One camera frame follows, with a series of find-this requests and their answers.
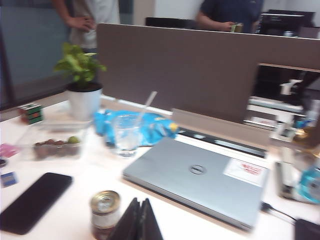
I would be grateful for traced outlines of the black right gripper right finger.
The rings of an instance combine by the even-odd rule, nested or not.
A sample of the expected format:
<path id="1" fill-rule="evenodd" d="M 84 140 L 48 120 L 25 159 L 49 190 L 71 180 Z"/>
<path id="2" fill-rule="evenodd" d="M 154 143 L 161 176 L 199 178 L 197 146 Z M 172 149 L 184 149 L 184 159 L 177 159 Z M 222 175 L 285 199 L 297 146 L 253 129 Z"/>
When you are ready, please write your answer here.
<path id="1" fill-rule="evenodd" d="M 156 220 L 152 205 L 146 198 L 141 205 L 138 219 L 139 240 L 162 240 L 163 236 Z"/>

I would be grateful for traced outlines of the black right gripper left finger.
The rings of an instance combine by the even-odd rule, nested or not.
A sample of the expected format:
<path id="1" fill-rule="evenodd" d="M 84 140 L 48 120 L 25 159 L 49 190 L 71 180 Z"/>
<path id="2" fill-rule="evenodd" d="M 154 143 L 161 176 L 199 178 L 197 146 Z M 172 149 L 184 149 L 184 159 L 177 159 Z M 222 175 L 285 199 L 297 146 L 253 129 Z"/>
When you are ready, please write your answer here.
<path id="1" fill-rule="evenodd" d="M 133 198 L 112 233 L 113 240 L 135 240 L 138 231 L 140 202 Z"/>

